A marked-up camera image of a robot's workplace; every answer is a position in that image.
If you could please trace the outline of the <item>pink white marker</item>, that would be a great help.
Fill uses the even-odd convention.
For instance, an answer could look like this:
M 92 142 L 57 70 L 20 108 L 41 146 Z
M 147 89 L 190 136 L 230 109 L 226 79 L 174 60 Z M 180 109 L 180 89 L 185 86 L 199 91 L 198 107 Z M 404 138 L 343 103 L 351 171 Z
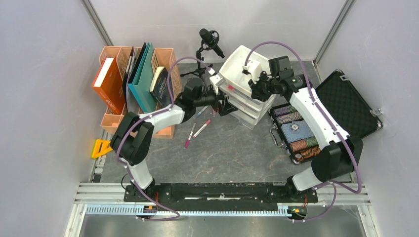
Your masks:
M 211 119 L 208 119 L 194 134 L 193 137 L 196 138 L 211 122 Z

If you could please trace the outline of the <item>clear barrel pen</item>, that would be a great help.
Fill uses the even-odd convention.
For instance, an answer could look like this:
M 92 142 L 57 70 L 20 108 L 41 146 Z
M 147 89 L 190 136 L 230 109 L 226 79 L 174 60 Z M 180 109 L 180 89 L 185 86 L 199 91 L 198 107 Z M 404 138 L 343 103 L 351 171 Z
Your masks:
M 200 111 L 195 114 L 195 118 L 198 118 L 209 106 L 204 106 Z

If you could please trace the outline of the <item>white plastic drawer unit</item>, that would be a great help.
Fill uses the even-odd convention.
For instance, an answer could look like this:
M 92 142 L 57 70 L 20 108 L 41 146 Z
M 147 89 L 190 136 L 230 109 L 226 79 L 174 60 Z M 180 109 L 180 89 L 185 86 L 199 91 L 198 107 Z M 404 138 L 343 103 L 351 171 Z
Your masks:
M 229 115 L 235 117 L 247 128 L 253 129 L 272 107 L 276 95 L 272 95 L 265 102 L 251 98 L 251 89 L 248 84 L 251 79 L 244 78 L 244 74 L 242 73 L 242 66 L 250 51 L 251 49 L 240 45 L 229 56 L 219 70 L 219 73 L 224 77 L 223 83 L 219 86 L 219 91 L 222 91 L 228 97 L 228 103 L 238 109 Z M 257 52 L 253 52 L 248 62 L 250 60 L 259 61 L 263 71 L 270 73 L 268 58 Z M 234 90 L 229 90 L 227 88 L 229 85 L 233 86 Z

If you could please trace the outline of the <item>dark blue hardcover book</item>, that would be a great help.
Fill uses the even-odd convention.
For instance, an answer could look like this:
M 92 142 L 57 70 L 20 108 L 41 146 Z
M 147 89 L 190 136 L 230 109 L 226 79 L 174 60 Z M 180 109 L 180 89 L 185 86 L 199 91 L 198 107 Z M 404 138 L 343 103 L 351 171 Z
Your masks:
M 168 71 L 159 66 L 155 70 L 149 91 L 162 107 L 166 107 L 171 103 L 168 90 Z

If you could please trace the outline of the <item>orange book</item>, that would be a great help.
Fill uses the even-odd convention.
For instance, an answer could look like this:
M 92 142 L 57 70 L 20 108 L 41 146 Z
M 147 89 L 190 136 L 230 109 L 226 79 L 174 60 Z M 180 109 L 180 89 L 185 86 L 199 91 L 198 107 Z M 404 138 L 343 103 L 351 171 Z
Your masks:
M 107 107 L 117 115 L 123 112 L 125 106 L 122 82 L 117 59 L 107 57 L 91 85 Z

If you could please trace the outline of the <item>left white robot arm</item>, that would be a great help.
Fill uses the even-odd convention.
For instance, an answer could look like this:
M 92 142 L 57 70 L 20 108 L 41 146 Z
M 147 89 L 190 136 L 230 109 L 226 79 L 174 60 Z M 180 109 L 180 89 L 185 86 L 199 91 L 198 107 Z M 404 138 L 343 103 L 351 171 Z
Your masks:
M 154 178 L 149 172 L 146 157 L 153 135 L 172 125 L 191 119 L 198 107 L 210 106 L 220 116 L 237 111 L 229 96 L 214 85 L 205 86 L 199 78 L 190 78 L 184 89 L 168 106 L 148 114 L 127 113 L 114 133 L 110 146 L 124 164 L 143 201 L 155 196 Z

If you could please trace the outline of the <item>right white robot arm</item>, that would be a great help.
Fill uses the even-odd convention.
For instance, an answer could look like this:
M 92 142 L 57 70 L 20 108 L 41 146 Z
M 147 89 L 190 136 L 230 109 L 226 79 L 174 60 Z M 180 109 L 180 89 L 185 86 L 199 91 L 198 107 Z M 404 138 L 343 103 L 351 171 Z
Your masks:
M 338 155 L 347 154 L 350 159 L 350 165 L 357 177 L 358 188 L 356 190 L 345 186 L 342 183 L 334 181 L 333 178 L 322 178 L 320 174 L 315 174 L 314 167 L 296 174 L 292 177 L 291 185 L 286 186 L 286 197 L 291 201 L 299 201 L 305 196 L 305 190 L 313 188 L 319 189 L 328 184 L 336 183 L 353 193 L 360 193 L 362 189 L 361 175 L 353 151 L 348 144 L 349 140 L 355 142 L 357 138 L 351 138 L 349 134 L 340 127 L 340 125 L 332 118 L 329 112 L 321 103 L 314 89 L 311 88 L 306 68 L 301 59 L 299 59 L 303 71 L 303 81 L 306 83 L 305 89 L 299 89 L 294 92 L 290 98 L 290 104 L 301 113 L 310 129 L 315 135 L 319 147 L 322 149 L 321 155 L 326 155 L 328 148 L 336 147 L 343 144 L 343 151 L 339 150 Z

